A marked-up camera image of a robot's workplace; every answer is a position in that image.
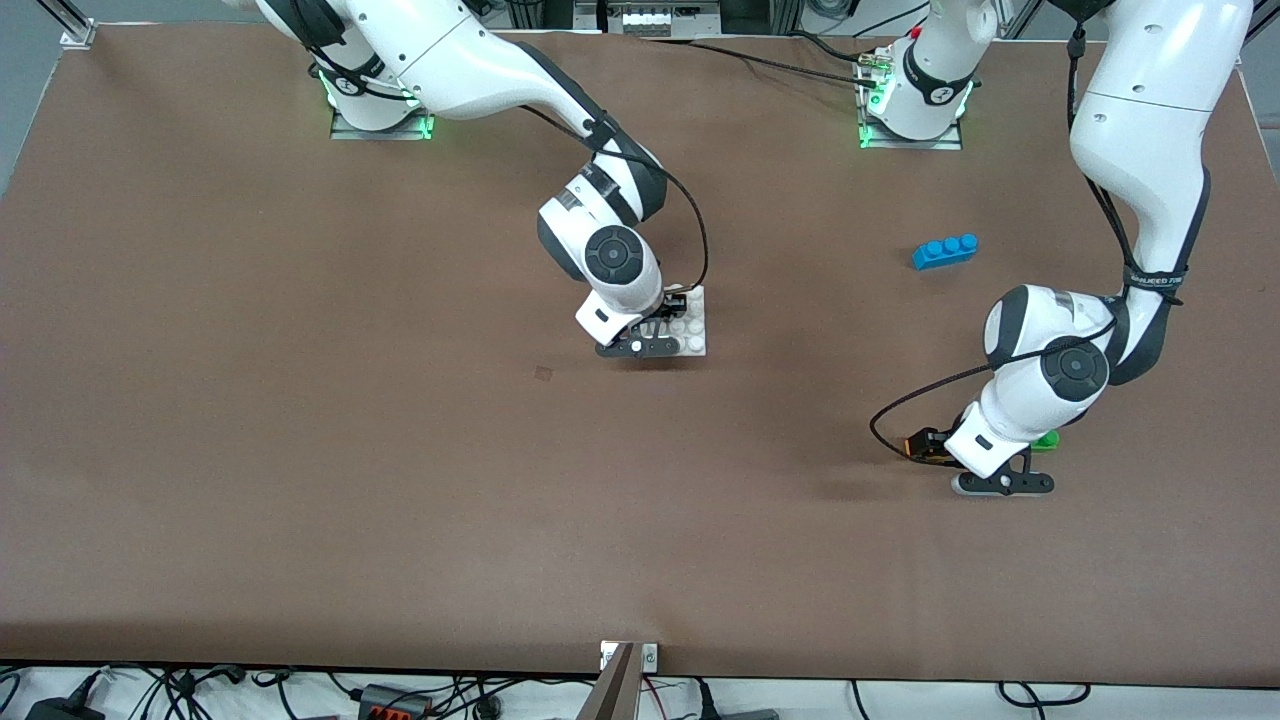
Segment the brown table surface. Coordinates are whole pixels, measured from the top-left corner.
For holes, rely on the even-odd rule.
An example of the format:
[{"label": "brown table surface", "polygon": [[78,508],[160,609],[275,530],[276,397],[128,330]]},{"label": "brown table surface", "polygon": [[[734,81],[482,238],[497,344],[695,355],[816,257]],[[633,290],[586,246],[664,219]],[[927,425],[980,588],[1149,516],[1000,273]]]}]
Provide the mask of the brown table surface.
[{"label": "brown table surface", "polygon": [[[965,150],[913,152],[858,149],[847,86],[527,40],[695,192],[710,355],[595,356],[534,234],[586,155],[536,118],[332,142],[271,28],[105,27],[0,206],[0,656],[554,673],[632,638],[675,674],[1280,684],[1280,213],[1238,79],[1165,359],[1065,430],[1052,496],[973,500],[867,420],[979,363],[1010,287],[1116,290],[1061,45],[992,47]],[[691,279],[678,195],[643,231]]]}]

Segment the white robotic arm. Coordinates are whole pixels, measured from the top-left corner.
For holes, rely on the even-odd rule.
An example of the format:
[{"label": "white robotic arm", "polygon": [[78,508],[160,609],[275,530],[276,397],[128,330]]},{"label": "white robotic arm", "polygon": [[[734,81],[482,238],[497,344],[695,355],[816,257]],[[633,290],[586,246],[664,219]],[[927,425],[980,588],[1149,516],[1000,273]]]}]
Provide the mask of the white robotic arm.
[{"label": "white robotic arm", "polygon": [[[544,54],[497,37],[461,0],[256,1],[280,32],[311,51],[326,86],[339,91],[330,91],[339,111],[362,129],[396,124],[415,99],[460,120],[549,108],[594,151],[538,218],[547,251],[591,287],[579,323],[608,355],[639,323],[685,311],[687,299],[668,297],[653,251],[632,229],[666,201],[660,165]],[[703,345],[696,337],[667,338],[628,354],[701,355]]]},{"label": "white robotic arm", "polygon": [[969,470],[957,491],[1007,495],[1024,483],[1036,492],[1009,461],[1076,420],[1107,384],[1156,364],[1208,202],[1201,138],[1251,13],[1243,0],[1119,0],[1108,9],[1111,40],[1080,102],[1071,154],[1100,196],[1110,191],[1138,215],[1124,288],[1098,297],[1021,286],[996,302],[983,336],[995,378],[945,441]]},{"label": "white robotic arm", "polygon": [[973,73],[997,24],[992,0],[934,0],[919,36],[888,46],[892,77],[868,114],[908,140],[946,132],[973,90]]}]

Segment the black strap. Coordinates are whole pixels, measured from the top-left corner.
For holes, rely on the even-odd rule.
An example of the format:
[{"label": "black strap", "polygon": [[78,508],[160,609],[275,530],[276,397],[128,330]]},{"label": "black strap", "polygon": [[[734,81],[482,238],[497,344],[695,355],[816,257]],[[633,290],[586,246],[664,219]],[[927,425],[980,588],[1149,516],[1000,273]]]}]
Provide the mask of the black strap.
[{"label": "black strap", "polygon": [[[325,79],[329,81],[329,85],[332,85],[338,92],[340,92],[342,95],[346,95],[348,97],[356,97],[356,96],[364,95],[367,91],[367,88],[369,88],[367,83],[356,83],[356,82],[352,82],[351,79],[346,78],[344,76],[338,74],[337,72],[326,68],[326,67],[324,67],[324,65],[321,65],[319,63],[316,63],[316,68],[321,73],[324,73],[324,77],[325,77]],[[372,56],[370,56],[367,60],[365,60],[365,63],[362,65],[360,65],[358,68],[349,68],[349,72],[353,73],[353,74],[356,74],[357,77],[366,78],[366,77],[378,77],[378,76],[383,74],[383,70],[385,70],[385,69],[387,69],[387,63],[383,63],[383,59],[379,58],[378,54],[375,53]]]},{"label": "black strap", "polygon": [[636,218],[636,211],[627,204],[626,197],[622,197],[622,188],[609,177],[609,173],[595,163],[588,163],[577,173],[586,178],[586,182],[591,183],[591,187],[600,193],[600,197],[604,197],[604,201],[609,204],[613,214],[622,220],[622,224],[628,228],[640,224],[640,218]]},{"label": "black strap", "polygon": [[1175,270],[1172,273],[1148,273],[1139,268],[1134,268],[1133,265],[1124,266],[1124,284],[1126,287],[1158,292],[1165,299],[1165,302],[1170,305],[1183,304],[1183,301],[1178,300],[1175,295],[1178,293],[1178,288],[1181,287],[1184,279],[1187,279],[1187,270]]},{"label": "black strap", "polygon": [[586,129],[591,131],[591,135],[586,136],[586,145],[591,150],[604,150],[604,146],[622,131],[608,110],[603,110],[599,119],[588,122]]},{"label": "black strap", "polygon": [[906,49],[904,60],[906,60],[904,63],[904,67],[906,68],[906,79],[911,81],[911,85],[920,91],[920,95],[924,96],[925,105],[946,105],[955,99],[956,95],[964,92],[965,87],[969,86],[969,81],[973,78],[973,73],[969,73],[960,79],[946,82],[922,70],[920,65],[915,64],[915,45],[910,45]]}]

